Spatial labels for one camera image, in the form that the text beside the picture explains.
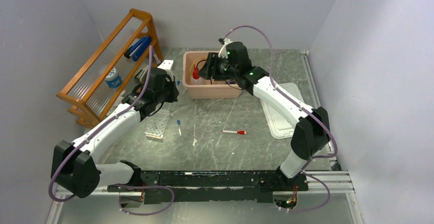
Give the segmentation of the glass dropper blue fittings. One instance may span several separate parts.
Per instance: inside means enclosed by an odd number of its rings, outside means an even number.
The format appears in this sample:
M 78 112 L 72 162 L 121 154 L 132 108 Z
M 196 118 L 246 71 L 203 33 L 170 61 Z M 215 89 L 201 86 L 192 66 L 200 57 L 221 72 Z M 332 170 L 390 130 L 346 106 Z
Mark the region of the glass dropper blue fittings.
M 180 120 L 177 120 L 177 126 L 178 126 L 179 136 L 182 136 L 182 127 L 181 127 L 181 121 Z

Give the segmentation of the pink plastic bin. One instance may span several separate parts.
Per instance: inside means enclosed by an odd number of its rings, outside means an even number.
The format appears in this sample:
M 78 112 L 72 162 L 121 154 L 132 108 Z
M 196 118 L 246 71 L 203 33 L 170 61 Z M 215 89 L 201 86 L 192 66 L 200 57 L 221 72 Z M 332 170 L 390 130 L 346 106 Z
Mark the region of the pink plastic bin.
M 193 65 L 199 69 L 206 60 L 209 51 L 188 51 L 183 56 L 182 84 L 187 89 L 191 99 L 230 99 L 238 98 L 241 94 L 237 84 L 228 85 L 225 81 L 205 80 L 202 84 L 192 82 Z

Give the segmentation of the white bottle red cap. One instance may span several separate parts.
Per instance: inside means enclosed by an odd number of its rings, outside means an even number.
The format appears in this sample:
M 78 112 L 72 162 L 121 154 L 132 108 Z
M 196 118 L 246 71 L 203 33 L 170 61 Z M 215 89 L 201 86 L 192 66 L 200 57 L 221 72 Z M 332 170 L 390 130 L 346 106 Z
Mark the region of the white bottle red cap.
M 192 65 L 192 74 L 191 74 L 190 82 L 192 85 L 203 84 L 203 78 L 199 76 L 199 69 L 194 64 Z

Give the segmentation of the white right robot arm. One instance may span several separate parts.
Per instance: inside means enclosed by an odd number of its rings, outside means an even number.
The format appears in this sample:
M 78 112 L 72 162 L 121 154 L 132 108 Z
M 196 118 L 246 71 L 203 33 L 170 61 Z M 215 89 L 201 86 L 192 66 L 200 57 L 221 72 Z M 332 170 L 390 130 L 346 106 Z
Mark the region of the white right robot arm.
M 242 90 L 270 105 L 293 127 L 291 151 L 277 169 L 276 184 L 282 190 L 295 185 L 295 177 L 331 140 L 328 112 L 296 99 L 270 73 L 253 66 L 247 48 L 239 41 L 224 44 L 218 53 L 210 52 L 198 75 L 207 80 L 234 80 Z

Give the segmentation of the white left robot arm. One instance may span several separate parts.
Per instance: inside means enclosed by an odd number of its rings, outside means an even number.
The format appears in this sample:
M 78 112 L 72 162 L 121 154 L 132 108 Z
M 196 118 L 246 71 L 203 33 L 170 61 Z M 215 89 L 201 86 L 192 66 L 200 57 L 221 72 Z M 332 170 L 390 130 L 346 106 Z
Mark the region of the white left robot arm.
M 84 198 L 101 186 L 121 184 L 135 191 L 142 183 L 141 169 L 128 161 L 98 165 L 101 155 L 131 127 L 153 116 L 165 103 L 177 101 L 179 91 L 173 71 L 161 66 L 148 71 L 144 84 L 137 85 L 114 112 L 72 142 L 59 142 L 53 152 L 49 196 L 55 199 L 54 184 L 73 197 Z

